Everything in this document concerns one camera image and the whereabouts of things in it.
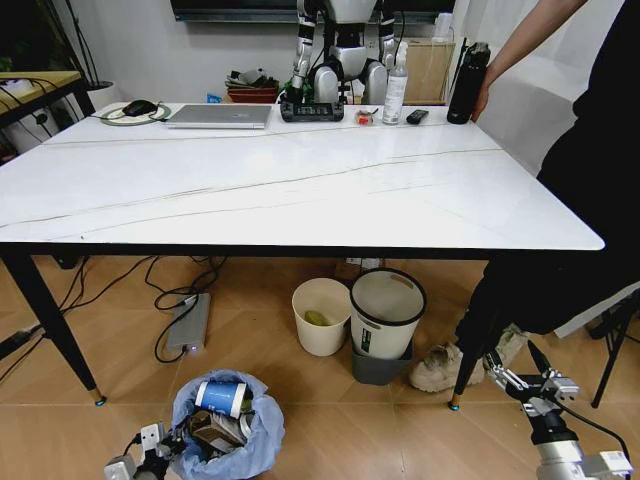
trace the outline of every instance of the television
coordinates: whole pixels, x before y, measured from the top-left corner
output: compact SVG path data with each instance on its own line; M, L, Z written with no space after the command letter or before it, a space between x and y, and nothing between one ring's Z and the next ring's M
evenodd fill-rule
M452 12L455 0L395 0L409 24L433 23L441 12ZM297 23L296 0L171 0L180 22ZM373 15L371 23L378 21Z

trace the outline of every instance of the computer mouse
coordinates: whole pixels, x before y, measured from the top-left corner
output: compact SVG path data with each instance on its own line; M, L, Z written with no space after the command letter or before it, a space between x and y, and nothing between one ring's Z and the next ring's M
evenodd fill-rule
M122 113L127 117L139 117L145 113L156 112L157 110L158 106L155 103L147 100L134 100L122 109Z

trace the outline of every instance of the person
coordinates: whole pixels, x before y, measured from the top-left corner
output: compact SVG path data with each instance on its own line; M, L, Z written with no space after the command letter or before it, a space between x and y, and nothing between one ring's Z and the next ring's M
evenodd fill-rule
M489 64L472 119L489 101L490 87L538 47L587 0L539 0ZM503 255L493 259L456 328L457 342L432 348L410 373L424 391L451 388L463 355L493 349L509 364L526 332L546 334L576 314L640 280L634 226L640 165L635 125L638 0L626 0L593 65L586 92L573 105L574 126L549 150L538 180L604 240L599 252ZM480 360L469 380L484 377Z

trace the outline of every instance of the remote control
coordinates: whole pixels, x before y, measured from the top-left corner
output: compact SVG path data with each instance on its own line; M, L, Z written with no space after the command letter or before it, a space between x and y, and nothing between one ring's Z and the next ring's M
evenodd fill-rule
M282 102L280 114L285 122L339 122L344 118L344 105L341 103L305 103Z
M423 118L429 115L428 110L414 110L411 115L407 117L407 123L411 125L420 125Z

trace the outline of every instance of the laptop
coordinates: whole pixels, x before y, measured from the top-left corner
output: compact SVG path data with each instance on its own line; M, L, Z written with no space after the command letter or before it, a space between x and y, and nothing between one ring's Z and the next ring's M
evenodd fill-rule
M171 128L265 128L271 105L185 105L165 123Z

